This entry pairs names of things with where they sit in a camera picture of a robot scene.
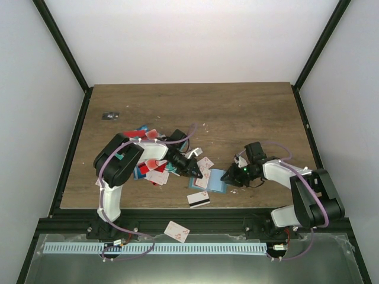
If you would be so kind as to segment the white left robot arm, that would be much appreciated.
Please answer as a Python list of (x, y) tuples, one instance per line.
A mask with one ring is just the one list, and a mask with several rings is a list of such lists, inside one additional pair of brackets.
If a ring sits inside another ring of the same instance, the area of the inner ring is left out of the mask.
[(116, 219), (121, 214), (120, 199), (123, 185), (134, 169), (146, 162), (167, 161), (181, 176), (203, 178), (194, 154), (184, 154), (181, 149), (189, 140), (181, 130), (170, 136), (117, 133), (101, 150), (94, 160), (94, 168), (99, 186), (99, 207), (97, 213), (103, 220), (100, 232), (109, 239), (121, 232), (121, 224)]

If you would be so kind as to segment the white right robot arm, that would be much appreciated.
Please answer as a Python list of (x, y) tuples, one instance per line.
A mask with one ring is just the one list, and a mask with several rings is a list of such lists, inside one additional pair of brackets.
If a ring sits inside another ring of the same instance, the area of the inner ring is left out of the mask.
[(279, 237), (285, 227), (328, 227), (332, 221), (344, 218), (345, 208), (330, 174), (325, 169), (290, 165), (291, 158), (269, 157), (259, 142), (246, 145), (226, 171), (213, 168), (213, 163), (205, 157), (198, 162), (202, 178), (193, 177), (189, 184), (204, 196), (188, 196), (189, 205), (191, 208), (205, 205), (209, 203), (209, 192), (225, 192), (227, 186), (248, 188), (258, 179), (286, 187), (293, 199), (292, 205), (271, 211), (271, 218), (263, 223), (263, 231), (269, 238)]

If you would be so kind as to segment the blue card holder wallet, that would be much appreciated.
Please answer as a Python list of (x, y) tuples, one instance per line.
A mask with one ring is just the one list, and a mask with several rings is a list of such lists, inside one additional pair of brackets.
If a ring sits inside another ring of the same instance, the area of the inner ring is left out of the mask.
[(208, 181), (208, 185), (206, 189), (203, 189), (197, 185), (195, 185), (195, 179), (192, 177), (189, 180), (188, 188), (190, 189), (196, 189), (198, 191), (209, 191), (209, 192), (215, 192), (215, 193), (222, 193), (226, 194), (227, 191), (227, 184), (221, 181), (221, 177), (226, 173), (225, 170), (220, 169), (211, 169), (210, 170), (210, 178)]

